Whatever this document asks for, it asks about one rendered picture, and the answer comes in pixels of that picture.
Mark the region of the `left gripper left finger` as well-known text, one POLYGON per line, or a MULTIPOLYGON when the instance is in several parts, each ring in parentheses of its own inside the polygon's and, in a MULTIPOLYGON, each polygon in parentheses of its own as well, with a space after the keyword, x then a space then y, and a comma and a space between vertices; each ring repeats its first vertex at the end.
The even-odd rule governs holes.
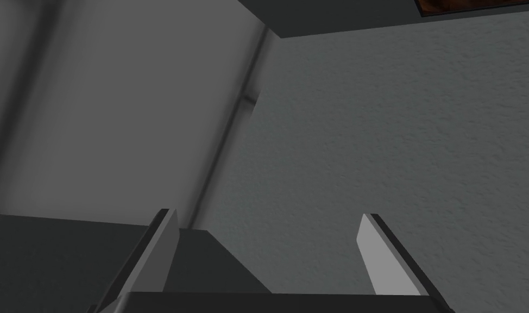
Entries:
POLYGON ((177 211, 159 210, 100 304, 119 304, 131 292, 163 291, 179 239, 177 211))

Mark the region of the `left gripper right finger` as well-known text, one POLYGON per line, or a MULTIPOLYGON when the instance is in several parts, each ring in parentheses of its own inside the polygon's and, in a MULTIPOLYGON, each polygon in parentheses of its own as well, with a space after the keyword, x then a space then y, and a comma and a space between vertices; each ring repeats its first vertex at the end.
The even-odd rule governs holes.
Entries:
POLYGON ((377 295, 440 295, 378 214, 363 214, 356 242, 377 295))

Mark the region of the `dark grey cabinet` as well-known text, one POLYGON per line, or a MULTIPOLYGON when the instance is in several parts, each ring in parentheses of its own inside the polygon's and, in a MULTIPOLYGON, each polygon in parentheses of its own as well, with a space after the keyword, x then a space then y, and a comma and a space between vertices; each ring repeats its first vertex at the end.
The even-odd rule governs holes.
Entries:
MULTIPOLYGON (((0 313, 86 313, 145 226, 0 215, 0 313)), ((208 231, 181 229, 166 292, 267 288, 208 231)))

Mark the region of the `pale grey door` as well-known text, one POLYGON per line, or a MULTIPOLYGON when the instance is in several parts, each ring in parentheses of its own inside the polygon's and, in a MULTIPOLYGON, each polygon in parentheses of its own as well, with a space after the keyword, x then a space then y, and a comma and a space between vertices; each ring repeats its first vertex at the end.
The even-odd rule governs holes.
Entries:
POLYGON ((0 214, 189 225, 267 28, 239 0, 0 0, 0 214))

